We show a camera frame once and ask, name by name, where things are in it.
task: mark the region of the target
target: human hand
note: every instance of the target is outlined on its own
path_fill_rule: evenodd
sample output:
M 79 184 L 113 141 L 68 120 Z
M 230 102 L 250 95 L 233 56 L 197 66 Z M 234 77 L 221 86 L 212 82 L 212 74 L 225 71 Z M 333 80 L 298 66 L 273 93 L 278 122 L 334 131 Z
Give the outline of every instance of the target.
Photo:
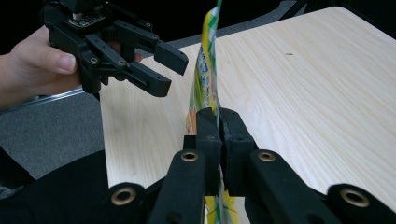
M 120 51 L 117 41 L 108 45 Z M 142 57 L 135 55 L 140 62 Z M 0 56 L 0 109 L 37 95 L 71 91 L 80 85 L 76 58 L 50 46 L 50 33 L 42 26 L 6 55 Z

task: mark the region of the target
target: light wood tabletop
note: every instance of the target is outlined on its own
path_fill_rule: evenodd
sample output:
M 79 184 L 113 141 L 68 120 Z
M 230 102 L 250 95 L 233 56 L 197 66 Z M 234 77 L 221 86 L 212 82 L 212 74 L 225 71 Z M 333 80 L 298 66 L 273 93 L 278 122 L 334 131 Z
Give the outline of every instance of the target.
M 199 46 L 180 49 L 184 77 L 143 60 L 172 79 L 164 98 L 114 79 L 102 88 L 110 186 L 166 175 L 187 133 Z M 240 114 L 259 148 L 313 189 L 352 184 L 396 211 L 396 40 L 330 7 L 220 37 L 216 57 L 221 106 Z

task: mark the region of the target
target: snack bag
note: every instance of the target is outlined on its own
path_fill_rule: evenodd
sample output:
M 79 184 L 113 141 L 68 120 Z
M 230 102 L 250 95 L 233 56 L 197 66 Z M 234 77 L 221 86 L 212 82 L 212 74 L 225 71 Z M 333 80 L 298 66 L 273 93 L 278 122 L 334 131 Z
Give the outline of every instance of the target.
M 186 117 L 187 133 L 196 135 L 196 113 L 202 108 L 211 107 L 219 127 L 219 109 L 215 39 L 218 28 L 221 0 L 206 13 L 203 25 L 201 47 L 198 52 L 191 86 L 189 113 Z M 224 189 L 222 175 L 217 196 L 205 197 L 208 224 L 238 223 L 234 199 Z

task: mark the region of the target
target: mounting hole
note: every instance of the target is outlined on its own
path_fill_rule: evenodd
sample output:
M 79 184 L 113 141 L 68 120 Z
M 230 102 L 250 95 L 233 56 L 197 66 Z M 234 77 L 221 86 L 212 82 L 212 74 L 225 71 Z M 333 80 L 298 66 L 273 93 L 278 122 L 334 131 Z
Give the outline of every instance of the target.
M 370 204 L 369 199 L 354 189 L 342 189 L 340 191 L 341 197 L 350 204 L 358 207 L 367 207 Z
M 269 152 L 261 152 L 258 155 L 259 159 L 262 161 L 274 161 L 275 160 L 275 156 L 272 153 Z
M 111 202 L 115 205 L 125 205 L 130 203 L 136 197 L 136 191 L 133 188 L 118 189 L 111 195 Z
M 183 161 L 196 161 L 198 160 L 198 154 L 195 152 L 186 152 L 181 155 Z

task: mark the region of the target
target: black fabric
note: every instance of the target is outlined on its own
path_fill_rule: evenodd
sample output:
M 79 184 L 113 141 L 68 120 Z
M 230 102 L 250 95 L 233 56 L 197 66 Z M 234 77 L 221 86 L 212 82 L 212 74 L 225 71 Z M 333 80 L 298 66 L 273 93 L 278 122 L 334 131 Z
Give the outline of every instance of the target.
M 217 5 L 217 0 L 205 1 L 127 1 L 109 2 L 128 9 L 153 23 L 153 32 L 163 41 L 199 35 L 205 14 Z M 280 0 L 223 0 L 219 15 L 219 28 L 253 20 L 280 4 Z
M 326 7 L 344 7 L 396 39 L 395 0 L 306 0 L 304 13 Z
M 344 0 L 341 6 L 396 39 L 395 0 Z
M 16 189 L 35 181 L 23 167 L 0 147 L 0 186 Z
M 48 0 L 0 1 L 2 43 L 0 54 L 12 48 L 43 25 L 40 11 Z M 205 14 L 216 6 L 217 0 L 205 1 L 132 1 L 110 0 L 153 24 L 153 31 L 162 41 L 199 35 Z M 223 0 L 219 28 L 252 20 L 279 6 L 280 0 Z
M 0 200 L 2 224 L 83 223 L 108 190 L 103 150 L 73 161 Z

